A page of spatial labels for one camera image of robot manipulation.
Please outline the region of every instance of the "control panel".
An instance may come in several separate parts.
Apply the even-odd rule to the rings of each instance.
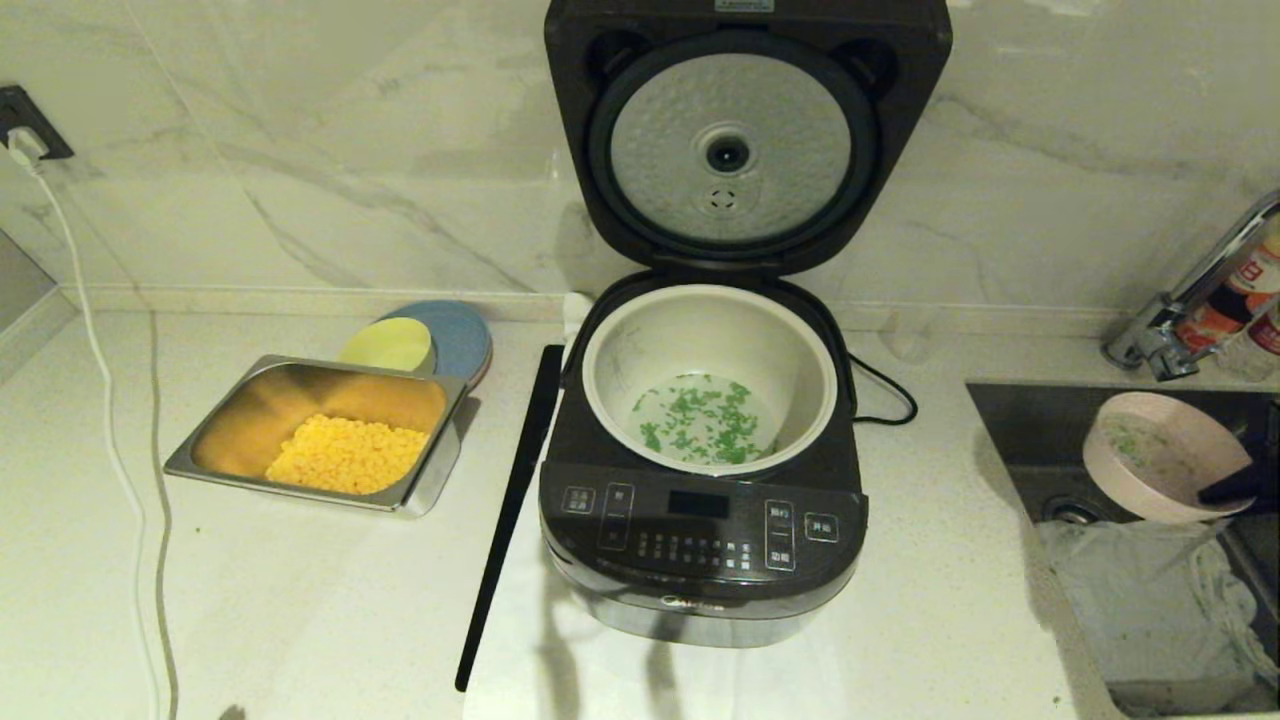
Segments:
[[[545,500],[558,500],[548,520],[557,537],[602,560],[672,575],[767,580],[817,571],[847,539],[842,525],[861,518],[855,493],[617,471],[596,483],[557,475],[543,477]]]

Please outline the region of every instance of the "corn kernel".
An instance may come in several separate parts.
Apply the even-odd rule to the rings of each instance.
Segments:
[[[426,433],[346,418],[312,415],[266,469],[273,483],[349,495],[387,489],[413,468]]]

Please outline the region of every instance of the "bottle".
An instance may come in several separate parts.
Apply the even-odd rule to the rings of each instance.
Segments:
[[[1258,318],[1248,332],[1240,333],[1217,351],[1217,364],[1224,370],[1252,383],[1267,379],[1280,368],[1280,305]]]
[[[1249,259],[1175,328],[1192,352],[1226,342],[1280,295],[1280,220],[1267,220],[1261,232],[1266,240]]]

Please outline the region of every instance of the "yellow plate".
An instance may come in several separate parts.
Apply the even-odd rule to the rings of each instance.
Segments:
[[[412,318],[379,320],[356,333],[338,360],[404,373],[431,373],[435,370],[431,331]]]

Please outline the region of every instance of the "faucet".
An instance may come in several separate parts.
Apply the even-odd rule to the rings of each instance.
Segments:
[[[1268,192],[1222,236],[1213,250],[1184,277],[1172,292],[1161,292],[1134,315],[1117,336],[1102,343],[1102,356],[1125,370],[1144,361],[1158,382],[1199,372],[1199,360],[1213,348],[1192,352],[1174,329],[1217,290],[1266,237],[1263,225],[1280,215],[1280,190]]]

